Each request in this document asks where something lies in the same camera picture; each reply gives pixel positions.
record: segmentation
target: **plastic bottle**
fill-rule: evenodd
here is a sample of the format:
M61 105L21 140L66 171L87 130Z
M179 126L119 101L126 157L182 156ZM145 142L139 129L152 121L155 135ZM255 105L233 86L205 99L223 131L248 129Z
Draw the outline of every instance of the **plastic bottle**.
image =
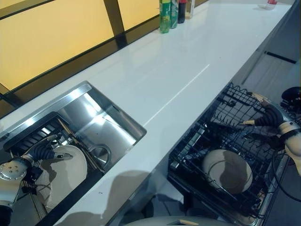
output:
M179 0L170 2L170 28L176 28L178 24Z
M187 0L179 0L178 24L182 24L185 21L186 3Z
M185 13L186 19L191 19L193 17L193 9L195 2L195 0L187 0Z
M160 32L168 33L170 26L170 0L159 0L160 3Z

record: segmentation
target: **sink basin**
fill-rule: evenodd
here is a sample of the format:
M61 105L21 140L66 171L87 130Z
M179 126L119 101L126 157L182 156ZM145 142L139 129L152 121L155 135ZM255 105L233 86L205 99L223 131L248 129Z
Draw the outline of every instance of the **sink basin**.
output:
M35 180L23 181L11 226L54 224L142 139L146 130L104 94L83 82L0 133L0 162L24 154L53 134L59 137L53 148L70 144L81 149L88 163L87 178L50 212L35 192L28 193L29 188L35 188Z
M57 113L106 171L146 134L142 126L93 87Z

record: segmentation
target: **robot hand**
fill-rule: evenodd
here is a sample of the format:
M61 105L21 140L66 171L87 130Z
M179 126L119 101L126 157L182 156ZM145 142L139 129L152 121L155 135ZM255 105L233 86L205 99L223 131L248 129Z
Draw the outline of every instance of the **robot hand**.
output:
M44 159L70 159L67 153L56 153L51 148L51 143L57 135L51 135L33 145L21 157L0 165L0 225L8 226L12 208L18 196L20 183L26 175L28 168L38 160Z
M256 98L265 108L262 117L255 120L244 121L245 125L271 126L278 128L281 139L285 143L285 151L296 164L301 176L301 129L300 127L279 107L266 97L257 93L248 93Z

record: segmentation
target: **open dishwasher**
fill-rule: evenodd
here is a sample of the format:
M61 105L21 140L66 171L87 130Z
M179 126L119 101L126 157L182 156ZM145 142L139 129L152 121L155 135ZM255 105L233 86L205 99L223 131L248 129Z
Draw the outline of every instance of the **open dishwasher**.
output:
M276 129L241 125L263 113L257 99L248 95L246 89L230 83L170 153L169 181L229 222L262 225L277 193L272 155L278 151L275 161L278 178L282 177L288 161ZM232 151L248 163L253 180L247 190L231 194L204 172L204 157L216 149Z

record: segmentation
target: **kitchen counter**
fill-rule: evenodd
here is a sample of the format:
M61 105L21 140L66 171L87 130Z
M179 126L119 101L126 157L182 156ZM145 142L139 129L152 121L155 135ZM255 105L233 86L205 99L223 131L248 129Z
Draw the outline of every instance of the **kitchen counter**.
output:
M147 134L58 222L105 225L259 47L291 7L266 0L210 0L168 34L151 32L0 120L5 130L88 81Z

